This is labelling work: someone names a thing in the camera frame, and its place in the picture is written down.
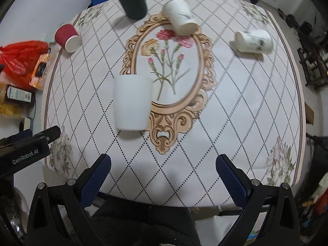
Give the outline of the small cardboard box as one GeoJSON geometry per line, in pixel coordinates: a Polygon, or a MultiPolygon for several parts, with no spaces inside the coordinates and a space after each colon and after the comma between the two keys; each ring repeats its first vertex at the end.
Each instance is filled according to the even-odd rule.
{"type": "Polygon", "coordinates": [[[305,103],[305,117],[306,117],[306,124],[314,125],[315,114],[312,108],[305,103]]]}

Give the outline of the red ribbed paper cup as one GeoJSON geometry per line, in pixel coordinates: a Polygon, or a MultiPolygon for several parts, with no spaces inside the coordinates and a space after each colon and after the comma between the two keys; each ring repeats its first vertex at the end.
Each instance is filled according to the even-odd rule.
{"type": "Polygon", "coordinates": [[[55,42],[67,53],[74,53],[82,44],[82,39],[72,24],[64,24],[55,32],[55,42]]]}

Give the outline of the white floral mug centre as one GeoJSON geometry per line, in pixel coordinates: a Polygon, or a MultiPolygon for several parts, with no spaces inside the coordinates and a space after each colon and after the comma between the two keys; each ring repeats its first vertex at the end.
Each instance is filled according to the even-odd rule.
{"type": "Polygon", "coordinates": [[[199,28],[185,0],[170,0],[164,4],[162,14],[171,22],[175,32],[180,36],[190,36],[199,28]]]}

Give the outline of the red plastic bag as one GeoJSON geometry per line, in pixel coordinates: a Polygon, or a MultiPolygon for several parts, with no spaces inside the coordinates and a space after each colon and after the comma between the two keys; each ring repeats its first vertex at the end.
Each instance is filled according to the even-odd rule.
{"type": "Polygon", "coordinates": [[[31,90],[30,80],[40,56],[48,52],[44,41],[24,41],[1,46],[3,71],[15,86],[31,90]]]}

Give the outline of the dark green yellow-lined cup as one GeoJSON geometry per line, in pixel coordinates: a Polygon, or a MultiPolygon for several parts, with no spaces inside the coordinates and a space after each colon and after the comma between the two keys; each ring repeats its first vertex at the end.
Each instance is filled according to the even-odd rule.
{"type": "Polygon", "coordinates": [[[132,20],[139,20],[146,16],[147,5],[145,0],[119,0],[126,16],[132,20]]]}

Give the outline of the plain white cup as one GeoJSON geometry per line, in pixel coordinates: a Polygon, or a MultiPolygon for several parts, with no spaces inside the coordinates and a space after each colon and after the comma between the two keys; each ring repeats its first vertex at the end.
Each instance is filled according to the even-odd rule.
{"type": "Polygon", "coordinates": [[[144,131],[152,103],[152,79],[136,74],[117,76],[114,80],[115,126],[122,131],[144,131]]]}

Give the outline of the patterned floral tablecloth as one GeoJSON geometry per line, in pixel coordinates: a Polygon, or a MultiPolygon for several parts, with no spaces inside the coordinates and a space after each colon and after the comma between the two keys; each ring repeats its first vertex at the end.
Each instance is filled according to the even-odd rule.
{"type": "Polygon", "coordinates": [[[298,184],[305,148],[305,107],[298,67],[273,14],[241,0],[185,0],[199,28],[178,35],[162,14],[170,0],[146,0],[145,18],[129,20],[118,0],[76,15],[82,44],[51,50],[43,125],[59,126],[45,165],[78,177],[108,154],[102,191],[158,205],[231,205],[215,169],[225,154],[250,178],[298,184]],[[242,53],[235,32],[266,30],[273,51],[242,53]],[[153,81],[148,126],[116,128],[113,84],[140,74],[153,81]]]}

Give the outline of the dark wooden chair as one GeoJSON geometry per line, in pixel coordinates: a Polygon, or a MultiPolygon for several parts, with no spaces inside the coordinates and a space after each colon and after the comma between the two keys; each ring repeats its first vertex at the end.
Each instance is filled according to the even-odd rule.
{"type": "Polygon", "coordinates": [[[299,63],[305,75],[306,87],[318,91],[327,85],[327,58],[321,55],[323,48],[311,36],[298,31],[301,47],[297,50],[299,63]]]}

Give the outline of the white floral mug right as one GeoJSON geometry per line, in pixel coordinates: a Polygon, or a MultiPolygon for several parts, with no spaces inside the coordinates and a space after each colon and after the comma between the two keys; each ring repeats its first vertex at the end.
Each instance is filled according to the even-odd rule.
{"type": "Polygon", "coordinates": [[[242,53],[270,54],[273,40],[263,29],[235,32],[236,48],[242,53]]]}

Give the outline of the orange tissue box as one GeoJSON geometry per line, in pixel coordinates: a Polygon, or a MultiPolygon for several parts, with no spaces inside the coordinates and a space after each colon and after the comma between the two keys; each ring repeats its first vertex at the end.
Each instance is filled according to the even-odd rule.
{"type": "Polygon", "coordinates": [[[43,90],[47,69],[48,69],[48,63],[50,62],[50,59],[51,59],[51,55],[49,53],[40,55],[31,76],[31,80],[30,80],[31,87],[34,87],[35,89],[41,91],[43,90]]]}

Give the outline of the white floral mug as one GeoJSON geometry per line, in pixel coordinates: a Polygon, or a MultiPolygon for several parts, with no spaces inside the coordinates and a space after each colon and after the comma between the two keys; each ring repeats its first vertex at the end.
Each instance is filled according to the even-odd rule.
{"type": "Polygon", "coordinates": [[[180,36],[190,36],[199,28],[185,0],[170,0],[164,4],[162,14],[171,22],[175,32],[180,36]]]}
{"type": "Polygon", "coordinates": [[[242,53],[270,54],[273,40],[263,29],[235,32],[236,48],[242,53]]]}

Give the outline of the dark sauce bottle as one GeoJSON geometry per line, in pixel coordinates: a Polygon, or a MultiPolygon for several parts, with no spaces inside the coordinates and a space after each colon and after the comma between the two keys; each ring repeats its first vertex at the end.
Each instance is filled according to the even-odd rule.
{"type": "Polygon", "coordinates": [[[19,107],[30,108],[34,106],[35,94],[13,85],[6,85],[3,102],[19,107]]]}

